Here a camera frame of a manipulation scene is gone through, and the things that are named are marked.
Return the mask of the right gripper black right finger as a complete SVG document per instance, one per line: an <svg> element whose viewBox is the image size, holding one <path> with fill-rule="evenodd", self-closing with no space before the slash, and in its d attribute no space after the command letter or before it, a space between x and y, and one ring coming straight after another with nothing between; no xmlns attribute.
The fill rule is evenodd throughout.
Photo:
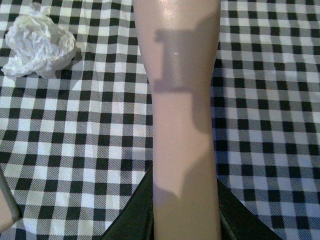
<svg viewBox="0 0 320 240"><path fill-rule="evenodd" d="M253 215L220 181L217 181L223 240L279 240L280 237Z"/></svg>

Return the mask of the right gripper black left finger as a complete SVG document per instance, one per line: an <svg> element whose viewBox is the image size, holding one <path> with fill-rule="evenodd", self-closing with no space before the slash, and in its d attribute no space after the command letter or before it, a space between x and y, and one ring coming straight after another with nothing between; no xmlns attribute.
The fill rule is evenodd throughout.
<svg viewBox="0 0 320 240"><path fill-rule="evenodd" d="M153 240L153 167L135 189L128 203L101 236L102 240Z"/></svg>

